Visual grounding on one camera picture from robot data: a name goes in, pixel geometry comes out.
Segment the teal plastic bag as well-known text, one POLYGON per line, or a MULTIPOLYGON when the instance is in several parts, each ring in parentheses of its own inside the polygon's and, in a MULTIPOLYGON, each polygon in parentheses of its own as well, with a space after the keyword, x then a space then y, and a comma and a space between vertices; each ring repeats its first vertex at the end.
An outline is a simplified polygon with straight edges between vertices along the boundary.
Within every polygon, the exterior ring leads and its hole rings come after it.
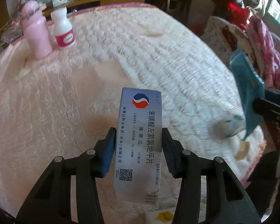
POLYGON ((253 109, 253 102, 265 97, 265 86, 250 63, 248 56, 241 49, 236 49, 232 53, 230 69, 236 81, 245 116, 246 133, 243 140, 246 140, 262 121, 262 116, 253 109))

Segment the blue white medicine box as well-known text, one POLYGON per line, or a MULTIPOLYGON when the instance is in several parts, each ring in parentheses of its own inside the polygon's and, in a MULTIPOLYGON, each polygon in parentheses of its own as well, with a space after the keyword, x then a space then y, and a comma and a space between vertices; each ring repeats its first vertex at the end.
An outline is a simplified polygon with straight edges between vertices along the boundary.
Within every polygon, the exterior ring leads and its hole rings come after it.
POLYGON ((123 88, 114 164, 117 199, 156 205, 160 189, 161 160, 161 93, 123 88))

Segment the pink patterned clothing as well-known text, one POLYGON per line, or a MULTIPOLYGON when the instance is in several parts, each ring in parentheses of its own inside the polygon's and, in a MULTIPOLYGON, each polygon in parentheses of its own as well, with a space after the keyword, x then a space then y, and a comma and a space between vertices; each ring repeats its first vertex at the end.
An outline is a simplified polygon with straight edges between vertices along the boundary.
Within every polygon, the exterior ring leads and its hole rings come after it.
POLYGON ((251 42, 260 77, 266 88, 280 90, 280 53, 275 48, 271 32, 260 17, 253 15, 245 27, 251 42))

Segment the red cushion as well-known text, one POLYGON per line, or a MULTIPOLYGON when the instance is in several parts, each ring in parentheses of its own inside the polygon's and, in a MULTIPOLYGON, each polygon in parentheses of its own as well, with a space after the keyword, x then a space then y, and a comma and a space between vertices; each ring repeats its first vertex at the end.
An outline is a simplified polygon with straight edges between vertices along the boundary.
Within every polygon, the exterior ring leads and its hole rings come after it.
POLYGON ((235 3, 228 3, 229 22, 244 30, 249 19, 250 10, 241 8, 235 3))

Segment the white pill bottle pink label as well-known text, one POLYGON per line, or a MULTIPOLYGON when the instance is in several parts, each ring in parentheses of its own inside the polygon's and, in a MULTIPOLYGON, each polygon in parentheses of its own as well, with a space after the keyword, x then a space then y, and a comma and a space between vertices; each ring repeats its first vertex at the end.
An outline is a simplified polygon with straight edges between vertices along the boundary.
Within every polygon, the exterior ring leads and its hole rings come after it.
POLYGON ((62 49, 74 45, 76 38, 72 24, 67 17, 67 8, 58 8, 50 15, 54 22, 53 34, 57 40, 57 45, 62 49))

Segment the pink water bottle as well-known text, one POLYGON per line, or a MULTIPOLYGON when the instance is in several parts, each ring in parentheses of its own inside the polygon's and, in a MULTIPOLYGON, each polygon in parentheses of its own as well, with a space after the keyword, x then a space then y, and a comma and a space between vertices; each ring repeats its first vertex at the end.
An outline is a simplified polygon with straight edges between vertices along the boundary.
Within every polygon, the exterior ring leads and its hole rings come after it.
POLYGON ((53 51, 53 41, 46 18, 35 0, 31 0, 23 6, 21 26, 36 59, 43 59, 53 51))

